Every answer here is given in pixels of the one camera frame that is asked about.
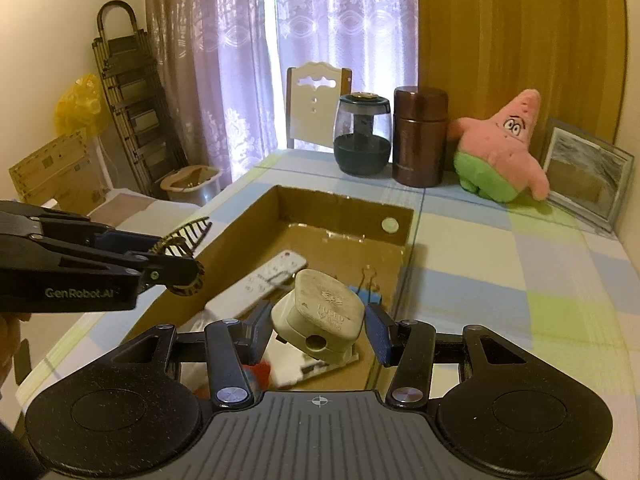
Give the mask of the person's left hand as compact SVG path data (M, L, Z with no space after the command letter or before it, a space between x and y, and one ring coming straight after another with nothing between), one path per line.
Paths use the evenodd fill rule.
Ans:
M21 322L28 322L31 313L8 313L0 316L0 386L12 367L12 359L21 343Z

